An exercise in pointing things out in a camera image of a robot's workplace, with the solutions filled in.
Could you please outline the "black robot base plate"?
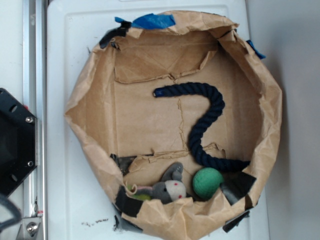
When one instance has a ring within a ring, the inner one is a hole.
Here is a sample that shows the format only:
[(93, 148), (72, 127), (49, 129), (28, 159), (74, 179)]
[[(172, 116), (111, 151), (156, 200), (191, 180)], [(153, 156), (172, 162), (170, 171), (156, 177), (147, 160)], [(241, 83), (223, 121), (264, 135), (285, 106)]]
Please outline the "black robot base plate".
[(9, 197), (37, 167), (37, 118), (0, 89), (0, 193)]

